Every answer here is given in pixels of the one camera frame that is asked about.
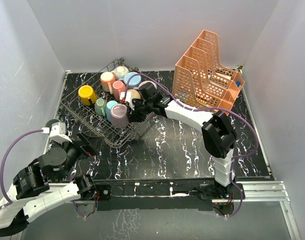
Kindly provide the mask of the tan brown mug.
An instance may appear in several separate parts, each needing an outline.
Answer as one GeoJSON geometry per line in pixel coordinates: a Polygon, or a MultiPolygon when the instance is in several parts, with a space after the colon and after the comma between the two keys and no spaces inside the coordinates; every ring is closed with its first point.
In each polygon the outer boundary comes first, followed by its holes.
{"type": "Polygon", "coordinates": [[[132,99],[138,99],[138,100],[142,99],[141,94],[135,89],[129,89],[127,93],[131,95],[132,99]]]}

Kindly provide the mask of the mauve pink mug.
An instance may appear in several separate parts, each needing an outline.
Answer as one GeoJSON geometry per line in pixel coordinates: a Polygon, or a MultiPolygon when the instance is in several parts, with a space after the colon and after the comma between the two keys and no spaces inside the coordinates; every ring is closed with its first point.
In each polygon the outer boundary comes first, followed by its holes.
{"type": "Polygon", "coordinates": [[[124,104],[115,104],[110,109],[110,115],[111,115],[111,124],[115,128],[125,128],[128,123],[128,108],[124,104]]]}

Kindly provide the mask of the lilac ceramic mug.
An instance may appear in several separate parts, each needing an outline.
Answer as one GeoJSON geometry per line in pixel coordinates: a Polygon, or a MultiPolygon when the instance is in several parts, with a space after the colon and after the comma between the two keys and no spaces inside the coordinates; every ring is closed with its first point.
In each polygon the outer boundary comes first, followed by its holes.
{"type": "Polygon", "coordinates": [[[139,84],[138,89],[139,90],[153,90],[154,91],[154,90],[157,89],[157,85],[153,81],[145,80],[145,81],[143,81],[139,84]]]}

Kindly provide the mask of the light blue textured mug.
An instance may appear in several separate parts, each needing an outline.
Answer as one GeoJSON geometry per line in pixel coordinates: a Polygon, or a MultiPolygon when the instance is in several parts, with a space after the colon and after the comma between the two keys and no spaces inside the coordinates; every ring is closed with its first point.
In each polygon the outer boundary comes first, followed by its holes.
{"type": "Polygon", "coordinates": [[[142,81],[142,77],[140,75],[134,76],[135,74],[137,74],[137,73],[129,72],[123,78],[123,82],[125,85],[127,85],[127,83],[129,83],[128,89],[133,89],[133,88],[138,87],[142,81]]]}

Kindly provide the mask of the blue mug cream inside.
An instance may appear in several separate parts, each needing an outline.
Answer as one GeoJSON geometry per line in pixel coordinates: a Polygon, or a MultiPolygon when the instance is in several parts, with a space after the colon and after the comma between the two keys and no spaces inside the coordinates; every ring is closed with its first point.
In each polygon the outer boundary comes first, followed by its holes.
{"type": "Polygon", "coordinates": [[[105,112],[106,112],[106,118],[109,122],[112,121],[112,116],[111,116],[111,109],[113,106],[115,106],[118,102],[115,100],[110,100],[106,104],[105,112]]]}

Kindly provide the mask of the pink mug white inside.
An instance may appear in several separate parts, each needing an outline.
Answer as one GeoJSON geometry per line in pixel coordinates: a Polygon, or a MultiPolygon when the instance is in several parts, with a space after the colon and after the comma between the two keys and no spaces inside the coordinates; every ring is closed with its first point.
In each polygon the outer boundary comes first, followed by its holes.
{"type": "Polygon", "coordinates": [[[114,97],[119,100],[122,92],[125,92],[126,86],[123,81],[117,80],[112,84],[112,92],[114,97]]]}

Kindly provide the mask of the teal green cup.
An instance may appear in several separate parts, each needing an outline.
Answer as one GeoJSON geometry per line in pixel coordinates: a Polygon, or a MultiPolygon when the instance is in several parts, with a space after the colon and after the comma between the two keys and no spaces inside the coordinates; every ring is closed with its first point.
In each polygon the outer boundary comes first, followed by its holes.
{"type": "Polygon", "coordinates": [[[94,104],[94,111],[98,115],[105,117],[106,116],[106,106],[107,106],[107,101],[103,98],[98,98],[94,104]]]}

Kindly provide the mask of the white speckled ceramic mug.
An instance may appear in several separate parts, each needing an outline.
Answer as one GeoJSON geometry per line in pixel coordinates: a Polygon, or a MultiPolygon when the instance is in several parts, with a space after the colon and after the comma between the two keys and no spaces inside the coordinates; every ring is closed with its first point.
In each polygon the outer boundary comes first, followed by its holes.
{"type": "Polygon", "coordinates": [[[115,76],[116,80],[119,80],[121,78],[124,78],[128,73],[129,73],[129,69],[123,65],[117,66],[112,73],[115,76]]]}

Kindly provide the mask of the cream pink speckled mug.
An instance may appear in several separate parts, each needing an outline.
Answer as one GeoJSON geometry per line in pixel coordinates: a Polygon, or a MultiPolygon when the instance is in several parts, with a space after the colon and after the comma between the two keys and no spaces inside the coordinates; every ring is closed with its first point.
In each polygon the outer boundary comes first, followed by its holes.
{"type": "Polygon", "coordinates": [[[112,86],[115,81],[116,81],[115,75],[110,71],[103,72],[100,75],[100,83],[101,83],[102,89],[105,92],[108,92],[110,94],[113,93],[112,86]]]}

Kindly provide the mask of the yellow mug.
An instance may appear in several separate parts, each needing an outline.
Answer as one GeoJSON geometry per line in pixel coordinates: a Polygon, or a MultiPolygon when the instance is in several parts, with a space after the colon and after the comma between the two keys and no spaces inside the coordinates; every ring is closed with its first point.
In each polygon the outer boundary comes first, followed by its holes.
{"type": "Polygon", "coordinates": [[[86,106],[95,104],[97,100],[96,92],[90,85],[82,85],[78,89],[78,96],[81,102],[86,106]]]}

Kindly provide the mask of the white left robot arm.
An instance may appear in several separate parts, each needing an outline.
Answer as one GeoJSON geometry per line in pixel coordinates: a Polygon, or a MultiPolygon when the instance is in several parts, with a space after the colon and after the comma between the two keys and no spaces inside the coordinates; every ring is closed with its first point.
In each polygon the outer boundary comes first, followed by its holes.
{"type": "Polygon", "coordinates": [[[34,159],[14,177],[0,200],[0,238],[15,235],[46,212],[67,202],[100,199],[89,174],[79,175],[65,186],[48,193],[49,183],[68,177],[78,160],[97,155],[90,136],[80,132],[78,140],[68,140],[34,159]]]}

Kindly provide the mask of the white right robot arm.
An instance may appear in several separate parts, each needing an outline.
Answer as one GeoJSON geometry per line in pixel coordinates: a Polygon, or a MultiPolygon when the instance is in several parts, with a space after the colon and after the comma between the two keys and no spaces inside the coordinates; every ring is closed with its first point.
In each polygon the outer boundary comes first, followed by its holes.
{"type": "Polygon", "coordinates": [[[243,199],[243,190],[236,184],[234,173],[233,152],[237,133],[228,116],[222,111],[198,111],[171,96],[162,96],[151,82],[142,85],[138,91],[140,99],[127,98],[131,122],[141,122],[146,115],[154,113],[180,121],[202,134],[205,149],[214,160],[214,180],[201,184],[192,192],[202,199],[243,199]]]}

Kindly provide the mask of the grey green mug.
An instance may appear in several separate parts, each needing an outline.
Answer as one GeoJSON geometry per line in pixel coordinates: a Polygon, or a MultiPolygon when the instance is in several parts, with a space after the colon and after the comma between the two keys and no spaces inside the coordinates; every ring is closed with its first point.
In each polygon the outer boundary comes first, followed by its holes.
{"type": "Polygon", "coordinates": [[[59,119],[53,118],[53,119],[49,120],[49,121],[45,124],[45,127],[51,129],[52,126],[53,126],[53,124],[56,124],[56,123],[59,123],[59,122],[60,122],[59,119]]]}

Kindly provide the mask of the peach plastic file organizer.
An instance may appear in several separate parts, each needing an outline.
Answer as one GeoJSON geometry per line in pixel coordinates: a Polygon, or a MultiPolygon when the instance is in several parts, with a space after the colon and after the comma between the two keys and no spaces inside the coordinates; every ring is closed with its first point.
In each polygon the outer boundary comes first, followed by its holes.
{"type": "Polygon", "coordinates": [[[220,62],[219,37],[203,30],[175,64],[172,94],[186,105],[231,110],[245,81],[220,62]]]}

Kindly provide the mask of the aluminium frame rail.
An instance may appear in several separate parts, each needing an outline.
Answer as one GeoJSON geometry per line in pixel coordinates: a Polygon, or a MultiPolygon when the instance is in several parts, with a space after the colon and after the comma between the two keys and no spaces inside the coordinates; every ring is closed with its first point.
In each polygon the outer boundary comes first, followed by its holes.
{"type": "Polygon", "coordinates": [[[100,201],[66,203],[19,240],[298,240],[281,181],[242,181],[242,194],[210,197],[207,179],[99,181],[100,201]]]}

